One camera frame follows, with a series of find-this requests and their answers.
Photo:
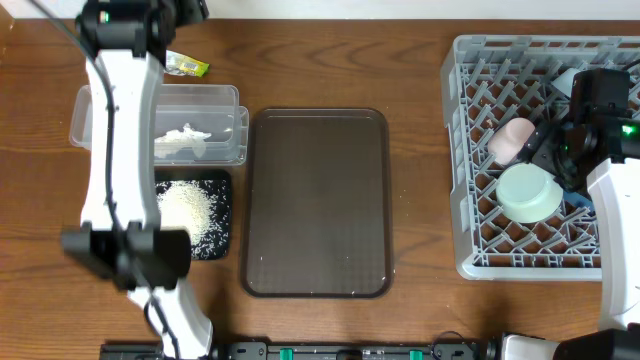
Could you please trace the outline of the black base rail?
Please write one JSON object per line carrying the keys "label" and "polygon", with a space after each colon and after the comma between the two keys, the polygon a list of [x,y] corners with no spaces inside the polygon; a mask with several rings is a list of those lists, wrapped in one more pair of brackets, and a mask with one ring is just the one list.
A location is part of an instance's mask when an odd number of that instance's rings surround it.
{"label": "black base rail", "polygon": [[213,360],[498,360],[499,345],[445,341],[435,345],[266,344],[237,342],[214,345]]}

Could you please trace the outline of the clear plastic bin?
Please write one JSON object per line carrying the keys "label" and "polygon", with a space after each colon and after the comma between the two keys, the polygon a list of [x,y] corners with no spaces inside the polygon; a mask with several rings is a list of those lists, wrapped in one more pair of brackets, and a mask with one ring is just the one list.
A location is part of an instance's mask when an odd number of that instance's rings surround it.
{"label": "clear plastic bin", "polygon": [[185,148],[167,158],[155,156],[157,166],[237,166],[245,162],[249,111],[239,105],[234,86],[163,85],[156,107],[154,140],[170,130],[182,130],[185,123],[212,134],[206,140],[205,154],[197,158]]}

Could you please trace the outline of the pink cup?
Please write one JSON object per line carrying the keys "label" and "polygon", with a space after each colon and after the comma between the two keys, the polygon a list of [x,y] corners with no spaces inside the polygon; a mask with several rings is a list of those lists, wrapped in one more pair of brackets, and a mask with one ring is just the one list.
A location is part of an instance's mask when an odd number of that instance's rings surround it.
{"label": "pink cup", "polygon": [[501,127],[490,139],[488,151],[500,165],[511,163],[534,132],[534,124],[526,118],[514,118]]}

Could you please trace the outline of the light blue small bowl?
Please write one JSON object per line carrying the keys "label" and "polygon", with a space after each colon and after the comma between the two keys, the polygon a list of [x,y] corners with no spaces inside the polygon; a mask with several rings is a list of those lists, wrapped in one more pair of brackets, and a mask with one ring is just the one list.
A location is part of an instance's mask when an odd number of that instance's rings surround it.
{"label": "light blue small bowl", "polygon": [[566,97],[571,97],[574,77],[578,73],[580,73],[580,70],[576,68],[568,68],[555,80],[553,80],[551,82],[551,85],[561,94],[565,95]]}

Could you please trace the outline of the yellow green snack wrapper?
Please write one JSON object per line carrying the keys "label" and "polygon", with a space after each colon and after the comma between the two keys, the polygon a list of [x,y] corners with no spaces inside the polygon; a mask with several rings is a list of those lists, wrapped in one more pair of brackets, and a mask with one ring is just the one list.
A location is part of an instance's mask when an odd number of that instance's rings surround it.
{"label": "yellow green snack wrapper", "polygon": [[166,74],[175,76],[202,77],[208,72],[208,70],[208,63],[170,50],[166,52]]}

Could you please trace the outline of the brown serving tray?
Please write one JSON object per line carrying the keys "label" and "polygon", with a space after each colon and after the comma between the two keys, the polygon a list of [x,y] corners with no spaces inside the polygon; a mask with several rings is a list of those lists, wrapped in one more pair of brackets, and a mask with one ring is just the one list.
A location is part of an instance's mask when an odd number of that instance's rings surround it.
{"label": "brown serving tray", "polygon": [[271,108],[249,135],[240,281],[257,298],[373,299],[393,282],[388,124]]}

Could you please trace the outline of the mint green bowl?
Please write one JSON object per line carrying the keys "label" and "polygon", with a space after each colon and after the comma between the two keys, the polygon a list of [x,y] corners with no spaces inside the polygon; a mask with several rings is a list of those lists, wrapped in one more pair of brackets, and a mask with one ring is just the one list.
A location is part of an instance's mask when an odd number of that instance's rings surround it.
{"label": "mint green bowl", "polygon": [[499,176],[496,197],[509,220],[536,223],[557,210],[563,200],[563,189],[542,168],[520,163]]}

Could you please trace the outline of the grey dishwasher rack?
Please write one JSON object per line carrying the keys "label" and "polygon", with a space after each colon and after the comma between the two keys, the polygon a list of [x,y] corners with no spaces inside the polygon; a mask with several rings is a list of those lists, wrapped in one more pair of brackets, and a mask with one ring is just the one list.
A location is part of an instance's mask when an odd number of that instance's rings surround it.
{"label": "grey dishwasher rack", "polygon": [[542,222],[503,214],[496,187],[504,166],[487,149],[507,121],[560,121],[569,97],[552,82],[570,68],[631,67],[629,108],[639,120],[636,36],[461,35],[441,68],[448,130],[455,263],[468,280],[589,281],[601,279],[593,211],[563,201]]}

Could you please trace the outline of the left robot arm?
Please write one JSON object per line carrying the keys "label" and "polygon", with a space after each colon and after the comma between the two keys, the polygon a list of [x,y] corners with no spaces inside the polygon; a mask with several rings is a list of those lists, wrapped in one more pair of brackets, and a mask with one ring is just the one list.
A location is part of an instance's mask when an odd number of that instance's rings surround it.
{"label": "left robot arm", "polygon": [[80,226],[62,246],[143,310],[160,359],[211,356],[213,325],[187,280],[189,235],[161,227],[152,135],[167,48],[208,15],[200,0],[88,1],[72,38],[87,60],[92,143]]}

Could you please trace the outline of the dark blue plate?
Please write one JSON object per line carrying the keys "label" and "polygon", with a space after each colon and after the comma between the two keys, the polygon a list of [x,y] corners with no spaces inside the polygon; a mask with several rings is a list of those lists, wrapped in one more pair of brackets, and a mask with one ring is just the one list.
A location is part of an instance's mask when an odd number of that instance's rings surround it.
{"label": "dark blue plate", "polygon": [[563,198],[575,208],[587,208],[590,212],[595,211],[592,201],[578,192],[565,191]]}

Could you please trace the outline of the white tissue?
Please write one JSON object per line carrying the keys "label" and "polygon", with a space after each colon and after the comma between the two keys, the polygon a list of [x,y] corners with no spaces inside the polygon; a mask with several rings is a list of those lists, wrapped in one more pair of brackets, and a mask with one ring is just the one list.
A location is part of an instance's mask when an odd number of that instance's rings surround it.
{"label": "white tissue", "polygon": [[206,152],[206,140],[211,136],[211,133],[194,130],[189,123],[185,123],[182,130],[170,130],[154,140],[154,155],[167,158],[190,148],[197,158],[201,158]]}

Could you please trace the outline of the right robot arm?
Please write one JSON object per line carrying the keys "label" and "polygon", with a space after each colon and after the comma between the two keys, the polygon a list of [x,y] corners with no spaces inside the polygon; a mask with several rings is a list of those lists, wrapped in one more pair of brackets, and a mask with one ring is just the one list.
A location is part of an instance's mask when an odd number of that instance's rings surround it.
{"label": "right robot arm", "polygon": [[518,156],[568,192],[584,191],[598,226],[599,328],[553,342],[509,334],[494,359],[636,359],[639,356],[639,124],[629,107],[631,73],[568,69],[554,86],[569,98],[566,119],[531,134]]}

